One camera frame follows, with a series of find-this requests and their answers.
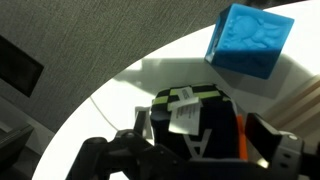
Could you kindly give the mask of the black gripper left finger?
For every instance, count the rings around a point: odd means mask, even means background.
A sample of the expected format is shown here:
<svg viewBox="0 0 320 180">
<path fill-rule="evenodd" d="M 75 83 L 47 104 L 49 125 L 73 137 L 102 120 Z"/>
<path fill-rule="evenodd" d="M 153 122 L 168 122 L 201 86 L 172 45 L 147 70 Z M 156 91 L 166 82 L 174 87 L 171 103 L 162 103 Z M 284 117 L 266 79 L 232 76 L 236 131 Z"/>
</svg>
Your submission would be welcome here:
<svg viewBox="0 0 320 180">
<path fill-rule="evenodd" d="M 115 137 L 119 138 L 125 133 L 134 131 L 138 134 L 144 141 L 149 144 L 154 144 L 154 133 L 151 127 L 151 108 L 138 106 L 135 108 L 135 121 L 132 129 L 120 129 Z"/>
</svg>

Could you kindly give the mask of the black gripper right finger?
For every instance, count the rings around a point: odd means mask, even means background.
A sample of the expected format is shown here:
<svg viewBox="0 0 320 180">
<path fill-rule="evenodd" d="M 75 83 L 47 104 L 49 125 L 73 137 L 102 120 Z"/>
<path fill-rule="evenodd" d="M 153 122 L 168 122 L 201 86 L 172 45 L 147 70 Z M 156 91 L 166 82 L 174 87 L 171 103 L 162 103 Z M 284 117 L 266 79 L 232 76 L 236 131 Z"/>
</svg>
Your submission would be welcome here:
<svg viewBox="0 0 320 180">
<path fill-rule="evenodd" d="M 249 113 L 245 134 L 270 168 L 298 170 L 302 160 L 302 140 L 292 133 L 282 133 L 257 113 Z"/>
</svg>

